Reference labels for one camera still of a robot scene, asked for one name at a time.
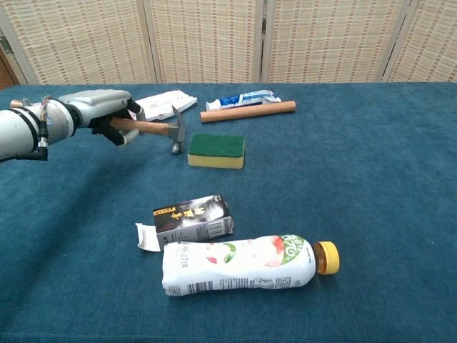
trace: yellow bottle cap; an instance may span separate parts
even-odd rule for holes
[[[319,242],[319,244],[327,259],[326,271],[323,274],[335,274],[340,269],[340,256],[335,244],[332,242]]]

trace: scouring pad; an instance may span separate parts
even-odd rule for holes
[[[194,134],[187,150],[189,166],[241,169],[244,138],[215,134]]]

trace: plastic bottle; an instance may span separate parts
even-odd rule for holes
[[[213,111],[215,109],[230,109],[232,107],[272,104],[275,102],[281,102],[281,99],[276,97],[272,91],[252,91],[251,93],[226,96],[213,102],[207,102],[206,110]]]
[[[237,288],[300,287],[339,270],[332,242],[312,247],[294,234],[224,243],[174,242],[164,249],[162,285],[171,296]]]

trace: blue table surface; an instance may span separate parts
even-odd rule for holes
[[[13,86],[39,101],[85,89],[199,99],[188,134],[246,140],[241,170],[190,167],[171,140],[116,147],[89,129],[49,160],[0,166],[0,342],[454,342],[457,84]],[[297,111],[202,124],[205,102],[271,89]],[[167,297],[151,210],[222,194],[232,236],[331,240],[340,271],[297,289]]]

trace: wooden hammer handle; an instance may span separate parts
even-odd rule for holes
[[[118,130],[131,131],[138,129],[140,132],[147,134],[160,134],[162,136],[169,135],[169,126],[168,124],[163,123],[150,123],[147,121],[137,121],[114,117],[111,120],[110,124],[113,128]]]
[[[277,114],[294,112],[296,104],[294,101],[277,102],[275,104],[263,104],[254,106],[235,107],[232,109],[219,109],[216,111],[201,112],[202,123],[210,121],[221,121],[229,119],[249,118],[252,116],[265,116],[267,114]]]

